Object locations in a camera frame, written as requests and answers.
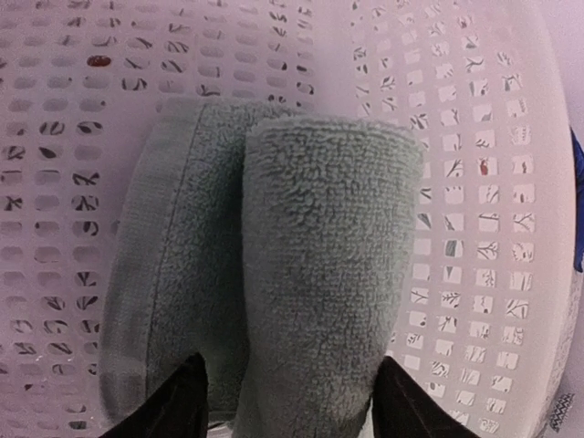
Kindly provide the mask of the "white plastic basket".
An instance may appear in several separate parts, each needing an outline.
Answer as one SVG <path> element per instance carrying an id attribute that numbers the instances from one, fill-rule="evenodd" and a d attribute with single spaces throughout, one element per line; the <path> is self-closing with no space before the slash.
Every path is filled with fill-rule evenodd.
<path id="1" fill-rule="evenodd" d="M 581 282 L 566 101 L 536 2 L 4 1 L 4 437 L 104 430 L 122 199 L 181 95 L 411 128 L 425 168 L 389 352 L 478 435 L 543 434 Z"/>

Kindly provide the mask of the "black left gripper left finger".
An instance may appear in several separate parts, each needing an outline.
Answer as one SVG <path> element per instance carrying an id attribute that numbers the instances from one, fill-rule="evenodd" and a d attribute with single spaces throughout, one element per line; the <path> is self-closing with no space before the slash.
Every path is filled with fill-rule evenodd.
<path id="1" fill-rule="evenodd" d="M 205 438 L 208 431 L 208 376 L 196 353 L 129 417 L 103 438 Z"/>

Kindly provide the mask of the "light green towel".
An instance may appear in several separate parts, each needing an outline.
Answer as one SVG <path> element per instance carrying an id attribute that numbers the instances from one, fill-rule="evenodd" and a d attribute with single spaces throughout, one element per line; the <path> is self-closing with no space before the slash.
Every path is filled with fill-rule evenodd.
<path id="1" fill-rule="evenodd" d="M 113 428 L 196 353 L 208 430 L 363 437 L 422 146 L 378 120 L 169 99 L 130 180 L 99 341 Z"/>

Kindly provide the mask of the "blue towel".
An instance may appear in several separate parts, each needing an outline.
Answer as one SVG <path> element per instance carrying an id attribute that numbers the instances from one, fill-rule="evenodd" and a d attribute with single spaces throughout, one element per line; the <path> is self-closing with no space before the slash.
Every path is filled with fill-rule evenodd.
<path id="1" fill-rule="evenodd" d="M 574 249 L 574 269 L 583 272 L 584 254 L 584 155 L 574 130 L 570 130 L 574 157 L 576 187 L 576 239 Z"/>

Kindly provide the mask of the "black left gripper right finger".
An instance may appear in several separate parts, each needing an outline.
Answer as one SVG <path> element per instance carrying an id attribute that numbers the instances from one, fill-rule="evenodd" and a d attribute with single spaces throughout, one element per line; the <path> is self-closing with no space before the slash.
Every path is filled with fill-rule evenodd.
<path id="1" fill-rule="evenodd" d="M 372 422 L 379 438 L 477 438 L 389 356 L 375 379 Z"/>

